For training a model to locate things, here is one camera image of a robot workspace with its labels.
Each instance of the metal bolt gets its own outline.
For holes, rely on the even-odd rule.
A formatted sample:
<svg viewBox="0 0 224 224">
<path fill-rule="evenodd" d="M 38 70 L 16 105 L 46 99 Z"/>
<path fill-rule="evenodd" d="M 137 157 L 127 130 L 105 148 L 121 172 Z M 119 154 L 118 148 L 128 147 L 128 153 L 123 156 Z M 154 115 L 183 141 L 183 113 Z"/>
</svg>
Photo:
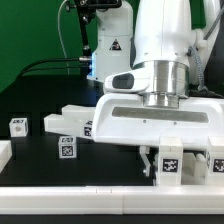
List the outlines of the metal bolt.
<svg viewBox="0 0 224 224">
<path fill-rule="evenodd" d="M 86 0 L 80 1 L 80 5 L 85 5 L 85 3 L 86 3 Z"/>
</svg>

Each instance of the black cable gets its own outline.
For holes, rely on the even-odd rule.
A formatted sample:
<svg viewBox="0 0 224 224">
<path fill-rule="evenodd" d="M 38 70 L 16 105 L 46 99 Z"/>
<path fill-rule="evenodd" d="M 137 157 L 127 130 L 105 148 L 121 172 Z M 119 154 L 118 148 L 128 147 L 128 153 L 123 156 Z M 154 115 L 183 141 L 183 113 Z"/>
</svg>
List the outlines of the black cable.
<svg viewBox="0 0 224 224">
<path fill-rule="evenodd" d="M 63 70 L 63 69 L 67 69 L 67 68 L 80 68 L 80 66 L 69 66 L 69 67 L 54 67 L 54 68 L 36 68 L 36 69 L 30 69 L 30 70 L 26 70 L 26 71 L 24 71 L 20 77 L 22 77 L 24 74 L 26 74 L 26 73 L 28 73 L 28 72 L 47 71 L 47 70 Z"/>
<path fill-rule="evenodd" d="M 29 65 L 27 65 L 19 74 L 18 76 L 16 77 L 16 79 L 19 79 L 20 77 L 23 76 L 23 74 L 29 70 L 30 68 L 36 66 L 36 65 L 40 65 L 40 64 L 45 64 L 45 63 L 54 63 L 54 62 L 68 62 L 68 61 L 79 61 L 78 58 L 52 58 L 52 59 L 43 59 L 43 60 L 40 60 L 40 61 L 36 61 L 36 62 L 33 62 Z"/>
</svg>

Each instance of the cube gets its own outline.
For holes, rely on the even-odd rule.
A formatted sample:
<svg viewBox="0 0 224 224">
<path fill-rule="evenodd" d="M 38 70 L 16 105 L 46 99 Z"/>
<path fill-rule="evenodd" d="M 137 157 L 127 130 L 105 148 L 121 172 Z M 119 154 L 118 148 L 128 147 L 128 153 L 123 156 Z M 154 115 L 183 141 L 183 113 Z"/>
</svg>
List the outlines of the cube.
<svg viewBox="0 0 224 224">
<path fill-rule="evenodd" d="M 11 137 L 25 137 L 28 133 L 27 118 L 13 118 L 9 123 Z"/>
<path fill-rule="evenodd" d="M 12 146 L 10 141 L 0 141 L 0 173 L 12 157 Z"/>
<path fill-rule="evenodd" d="M 157 185 L 181 184 L 183 144 L 180 138 L 161 137 L 158 153 Z"/>
<path fill-rule="evenodd" d="M 58 142 L 59 158 L 71 159 L 77 157 L 76 137 L 61 136 Z"/>
</svg>

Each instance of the small white cube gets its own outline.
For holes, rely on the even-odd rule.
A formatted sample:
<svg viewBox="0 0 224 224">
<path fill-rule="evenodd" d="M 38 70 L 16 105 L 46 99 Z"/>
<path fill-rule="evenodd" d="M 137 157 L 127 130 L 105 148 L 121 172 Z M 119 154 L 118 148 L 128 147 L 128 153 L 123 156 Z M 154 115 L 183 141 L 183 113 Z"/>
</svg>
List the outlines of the small white cube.
<svg viewBox="0 0 224 224">
<path fill-rule="evenodd" d="M 61 136 L 58 142 L 59 158 L 71 159 L 77 157 L 76 137 Z"/>
<path fill-rule="evenodd" d="M 11 137 L 25 137 L 28 133 L 27 118 L 13 118 L 9 128 Z"/>
</svg>

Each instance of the cable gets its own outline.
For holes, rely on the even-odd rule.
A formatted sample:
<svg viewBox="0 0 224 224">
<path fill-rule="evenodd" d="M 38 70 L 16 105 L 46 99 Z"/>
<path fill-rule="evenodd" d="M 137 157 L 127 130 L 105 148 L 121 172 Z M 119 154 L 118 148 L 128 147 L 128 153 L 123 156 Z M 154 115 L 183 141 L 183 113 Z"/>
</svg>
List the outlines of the cable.
<svg viewBox="0 0 224 224">
<path fill-rule="evenodd" d="M 67 1 L 68 0 L 64 0 L 61 3 L 61 6 L 60 6 L 60 8 L 58 10 L 58 19 L 57 19 L 57 23 L 58 23 L 58 35 L 59 35 L 61 47 L 62 47 L 63 54 L 64 54 L 64 57 L 65 58 L 68 58 L 68 56 L 67 56 L 67 52 L 66 52 L 66 49 L 65 49 L 63 37 L 62 37 L 62 34 L 61 34 L 61 12 L 62 12 L 62 9 L 63 9 L 63 7 L 64 7 L 64 5 L 66 4 Z"/>
<path fill-rule="evenodd" d="M 215 22 L 213 23 L 212 27 L 210 28 L 210 30 L 208 31 L 208 33 L 205 35 L 204 40 L 208 40 L 208 38 L 211 36 L 212 32 L 214 31 L 216 25 L 218 24 L 219 20 L 221 19 L 222 15 L 224 13 L 224 4 L 215 20 Z"/>
<path fill-rule="evenodd" d="M 205 86 L 205 78 L 204 78 L 204 68 L 201 61 L 201 58 L 198 54 L 197 49 L 194 46 L 189 47 L 190 54 L 194 56 L 197 69 L 198 69 L 198 77 L 199 77 L 199 91 L 208 91 L 208 88 Z"/>
<path fill-rule="evenodd" d="M 22 75 L 24 74 L 24 72 L 26 72 L 27 70 L 29 70 L 30 68 L 36 66 L 36 65 L 40 65 L 40 64 L 45 64 L 45 63 L 54 63 L 54 62 L 71 62 L 71 61 L 79 61 L 78 58 L 52 58 L 52 59 L 44 59 L 44 60 L 40 60 L 40 61 L 36 61 L 33 62 L 29 65 L 27 65 L 16 77 L 16 79 L 19 79 L 20 77 L 22 77 Z"/>
<path fill-rule="evenodd" d="M 23 76 L 24 74 L 28 73 L 28 72 L 35 72 L 35 71 L 47 71 L 47 70 L 63 70 L 63 69 L 67 69 L 67 68 L 80 68 L 80 66 L 69 66 L 69 67 L 53 67 L 53 68 L 37 68 L 37 69 L 30 69 L 27 71 L 24 71 L 22 73 L 21 76 Z"/>
</svg>

